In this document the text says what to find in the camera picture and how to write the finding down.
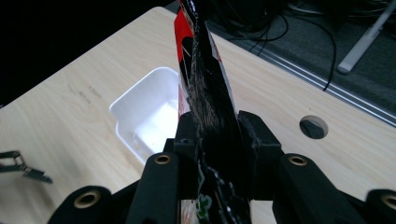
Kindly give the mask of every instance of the light wooden tabletop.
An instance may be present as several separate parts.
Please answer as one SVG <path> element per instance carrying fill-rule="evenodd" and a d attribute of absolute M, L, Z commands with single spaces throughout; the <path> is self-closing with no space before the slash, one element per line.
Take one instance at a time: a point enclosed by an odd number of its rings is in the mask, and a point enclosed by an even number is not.
<path fill-rule="evenodd" d="M 46 223 L 76 189 L 116 192 L 140 178 L 144 165 L 115 135 L 108 108 L 154 68 L 178 71 L 175 16 L 150 10 L 0 109 L 0 151 L 20 150 L 28 165 L 53 179 L 48 185 L 0 174 L 0 222 Z M 236 109 L 260 116 L 285 152 L 312 159 L 359 199 L 370 189 L 396 189 L 396 129 L 214 37 Z M 323 119 L 327 136 L 303 135 L 305 116 Z M 252 215 L 254 223 L 274 223 L 270 203 L 252 202 Z"/>

